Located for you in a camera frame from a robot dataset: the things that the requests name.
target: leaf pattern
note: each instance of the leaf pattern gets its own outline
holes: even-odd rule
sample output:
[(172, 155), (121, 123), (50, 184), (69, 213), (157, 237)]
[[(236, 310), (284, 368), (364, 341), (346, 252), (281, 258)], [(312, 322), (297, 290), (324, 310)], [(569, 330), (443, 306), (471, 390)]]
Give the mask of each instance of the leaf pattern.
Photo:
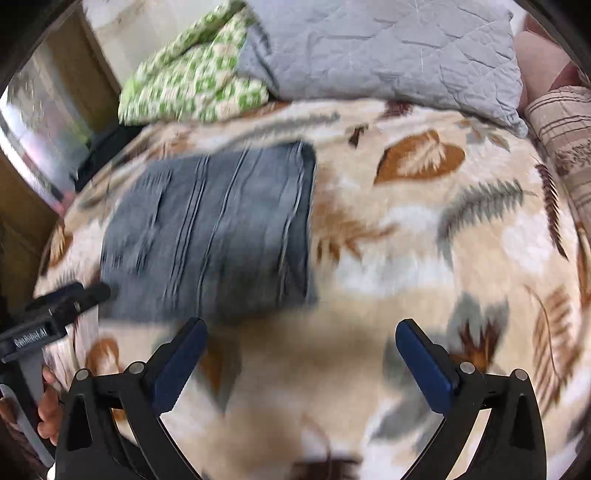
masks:
[(55, 267), (63, 260), (73, 241), (74, 235), (66, 232), (66, 227), (64, 226), (63, 220), (61, 220), (51, 237), (49, 268)]
[(530, 287), (525, 288), (540, 306), (532, 339), (533, 379), (540, 413), (544, 416), (560, 401), (562, 389), (573, 375), (582, 347), (570, 334), (571, 301), (565, 286), (555, 289), (545, 301)]
[(243, 112), (242, 115), (240, 115), (240, 118), (260, 118), (262, 116), (267, 116), (274, 112), (278, 112), (279, 110), (283, 110), (290, 105), (291, 102), (269, 102), (262, 107)]
[(581, 311), (584, 312), (591, 305), (591, 248), (582, 223), (576, 225), (579, 237), (579, 251), (577, 253), (577, 276), (579, 278), (579, 292)]
[[(464, 292), (456, 302), (448, 321), (445, 336), (439, 332), (426, 332), (433, 343), (443, 346), (450, 357), (458, 362), (468, 361), (481, 372), (493, 366), (495, 352), (509, 323), (507, 299), (491, 303), (482, 310), (476, 298)], [(479, 332), (479, 338), (472, 334)], [(402, 392), (402, 400), (382, 417), (372, 439), (398, 440), (417, 429), (422, 429), (414, 443), (416, 452), (422, 452), (433, 437), (443, 416), (433, 413), (414, 378), (398, 352), (394, 338), (386, 341), (382, 373), (386, 384)]]
[(487, 323), (484, 330), (480, 329), (480, 338), (477, 342), (472, 337), (468, 322), (464, 324), (463, 330), (459, 333), (462, 339), (463, 349), (460, 352), (450, 352), (449, 356), (451, 359), (458, 364), (470, 362), (480, 372), (487, 372), (492, 363), (492, 357), (495, 354), (496, 346), (501, 335), (499, 327)]
[(353, 134), (349, 137), (349, 145), (357, 148), (359, 145), (359, 137), (363, 135), (369, 128), (368, 124), (358, 125), (353, 127)]
[(548, 217), (548, 233), (550, 234), (552, 244), (555, 246), (556, 250), (558, 250), (558, 253), (568, 260), (560, 238), (560, 224), (558, 219), (560, 209), (558, 208), (558, 192), (556, 191), (556, 184), (554, 183), (552, 174), (546, 165), (538, 163), (535, 166), (535, 169), (538, 171), (538, 174), (540, 174), (540, 178), (542, 179), (544, 208), (546, 210), (546, 217)]
[(386, 111), (378, 118), (378, 120), (386, 118), (396, 118), (398, 116), (406, 115), (407, 113), (410, 113), (412, 111), (412, 103), (388, 100), (386, 102)]
[(492, 144), (497, 147), (504, 148), (508, 152), (511, 151), (511, 147), (506, 138), (499, 134), (494, 133), (496, 128), (490, 125), (481, 123), (475, 118), (465, 117), (456, 125), (460, 128), (470, 128), (470, 131), (466, 135), (466, 143), (471, 144), (483, 144), (488, 139)]
[(435, 130), (403, 138), (384, 151), (374, 185), (395, 179), (428, 180), (447, 175), (462, 164), (465, 152), (441, 143)]
[(356, 468), (361, 460), (355, 457), (331, 457), (317, 462), (297, 462), (291, 470), (291, 480), (356, 480)]
[[(119, 345), (113, 337), (99, 338), (86, 355), (85, 368), (94, 376), (122, 373), (125, 368), (119, 363)], [(112, 409), (116, 421), (125, 420), (125, 412)]]
[(335, 175), (323, 166), (319, 166), (316, 173), (311, 225), (312, 231), (319, 237), (316, 245), (318, 262), (328, 252), (333, 261), (338, 263), (343, 250), (361, 260), (360, 243), (379, 241), (396, 230), (395, 225), (368, 227), (351, 217), (335, 192)]
[(161, 141), (152, 146), (146, 154), (146, 160), (165, 160), (182, 155), (191, 150), (193, 144), (190, 141), (190, 132), (179, 132), (174, 138)]
[(478, 300), (464, 292), (447, 326), (451, 359), (458, 364), (470, 362), (480, 372), (488, 372), (508, 323), (507, 299), (487, 305), (483, 312)]
[(209, 381), (209, 386), (213, 390), (214, 395), (219, 394), (222, 385), (223, 363), (222, 346), (214, 337), (209, 336), (207, 347), (201, 355), (197, 367)]
[(356, 480), (357, 468), (363, 461), (357, 456), (333, 456), (326, 432), (308, 415), (303, 421), (322, 439), (326, 448), (326, 460), (302, 460), (291, 467), (290, 480)]
[(452, 242), (454, 236), (465, 226), (475, 225), (485, 218), (503, 218), (507, 210), (523, 205), (524, 195), (533, 195), (521, 188), (517, 180), (497, 183), (479, 183), (462, 190), (456, 199), (445, 208), (437, 227), (437, 247), (450, 267), (453, 266)]

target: metal surface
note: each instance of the metal surface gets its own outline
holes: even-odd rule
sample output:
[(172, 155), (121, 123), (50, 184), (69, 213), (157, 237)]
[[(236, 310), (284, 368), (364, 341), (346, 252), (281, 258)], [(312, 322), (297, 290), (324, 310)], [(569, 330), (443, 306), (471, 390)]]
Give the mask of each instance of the metal surface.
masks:
[(462, 362), (460, 364), (460, 370), (462, 370), (462, 372), (464, 372), (465, 374), (470, 375), (476, 371), (476, 367), (472, 365), (470, 362)]
[(82, 369), (82, 370), (78, 370), (76, 372), (76, 379), (77, 380), (84, 380), (88, 378), (88, 370), (86, 368)]
[(140, 374), (144, 371), (144, 364), (142, 362), (134, 362), (129, 366), (129, 373), (130, 374)]
[(515, 376), (517, 378), (519, 378), (520, 380), (527, 380), (527, 373), (522, 370), (521, 368), (518, 368), (517, 370), (515, 370)]

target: brown leaf print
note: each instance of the brown leaf print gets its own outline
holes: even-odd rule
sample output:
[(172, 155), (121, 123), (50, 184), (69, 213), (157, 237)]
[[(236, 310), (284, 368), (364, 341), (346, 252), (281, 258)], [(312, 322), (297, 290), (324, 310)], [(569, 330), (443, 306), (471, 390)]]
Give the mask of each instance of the brown leaf print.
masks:
[(207, 347), (198, 363), (199, 371), (209, 381), (214, 394), (218, 395), (222, 385), (223, 350), (213, 337), (207, 339)]
[(342, 251), (346, 250), (361, 260), (361, 242), (379, 241), (392, 234), (396, 226), (368, 227), (365, 222), (353, 218), (335, 192), (334, 176), (326, 166), (317, 169), (311, 214), (312, 231), (319, 237), (316, 258), (320, 262), (324, 253), (328, 252), (332, 260), (338, 263)]
[(556, 191), (556, 184), (552, 178), (552, 174), (548, 170), (548, 167), (543, 163), (538, 163), (535, 169), (540, 174), (542, 179), (542, 189), (544, 190), (544, 208), (546, 210), (546, 217), (548, 217), (548, 233), (552, 239), (552, 243), (555, 246), (558, 253), (562, 255), (566, 260), (566, 252), (562, 247), (562, 239), (560, 238), (560, 224), (558, 214), (560, 208), (558, 207), (558, 192)]
[(406, 115), (413, 111), (412, 103), (398, 102), (396, 100), (388, 100), (386, 102), (386, 111), (378, 117), (378, 120), (385, 118), (396, 118), (398, 116)]
[(476, 346), (470, 332), (470, 324), (466, 322), (460, 330), (462, 351), (450, 352), (449, 356), (458, 364), (470, 362), (480, 372), (485, 373), (492, 364), (500, 336), (501, 330), (499, 326), (493, 323), (487, 323), (484, 330), (482, 328), (480, 329), (480, 341), (478, 342), (478, 346)]
[(166, 158), (178, 157), (192, 150), (194, 147), (189, 140), (190, 136), (191, 132), (180, 132), (170, 140), (155, 144), (146, 154), (146, 160), (165, 160)]
[(311, 417), (304, 413), (303, 421), (324, 443), (326, 460), (302, 460), (291, 466), (290, 480), (356, 480), (362, 459), (355, 455), (333, 456), (330, 439)]
[(317, 462), (297, 462), (291, 467), (291, 480), (356, 480), (361, 460), (354, 457), (328, 457)]
[(403, 138), (384, 151), (374, 185), (396, 179), (428, 180), (457, 170), (466, 158), (456, 145), (441, 143), (435, 130)]
[(262, 116), (270, 115), (271, 113), (283, 110), (291, 105), (291, 102), (269, 102), (263, 106), (247, 110), (240, 115), (239, 118), (260, 118)]
[(353, 128), (353, 134), (349, 137), (349, 145), (357, 148), (359, 145), (359, 137), (363, 135), (369, 128), (368, 124), (358, 125)]
[(540, 305), (532, 339), (533, 379), (540, 413), (544, 416), (551, 406), (560, 401), (562, 389), (573, 375), (582, 348), (570, 334), (571, 305), (564, 285), (555, 289), (545, 301), (533, 289), (525, 288)]
[(579, 251), (577, 253), (577, 275), (579, 277), (579, 292), (581, 296), (581, 311), (585, 311), (591, 304), (591, 249), (582, 223), (576, 225), (579, 237)]
[(60, 221), (51, 237), (49, 268), (55, 267), (63, 260), (73, 241), (74, 235), (66, 232), (63, 221)]
[[(125, 369), (119, 363), (119, 345), (113, 337), (99, 338), (90, 347), (86, 355), (85, 367), (94, 376), (110, 375), (123, 372)], [(113, 409), (113, 418), (117, 421), (125, 420), (123, 410)]]

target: quilted pillowcase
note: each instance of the quilted pillowcase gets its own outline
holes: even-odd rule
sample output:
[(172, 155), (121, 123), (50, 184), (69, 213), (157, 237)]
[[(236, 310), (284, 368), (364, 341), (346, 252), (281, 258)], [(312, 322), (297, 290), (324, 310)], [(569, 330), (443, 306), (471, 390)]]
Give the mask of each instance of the quilted pillowcase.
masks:
[(512, 13), (484, 0), (247, 0), (238, 72), (285, 100), (402, 99), (474, 113), (519, 137)]

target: striped pillow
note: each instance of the striped pillow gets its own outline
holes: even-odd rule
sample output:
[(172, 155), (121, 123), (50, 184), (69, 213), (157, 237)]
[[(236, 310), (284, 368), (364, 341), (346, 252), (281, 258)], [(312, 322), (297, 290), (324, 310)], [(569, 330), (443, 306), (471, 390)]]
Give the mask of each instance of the striped pillow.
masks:
[(546, 148), (591, 238), (591, 90), (552, 90), (528, 105), (525, 117)]

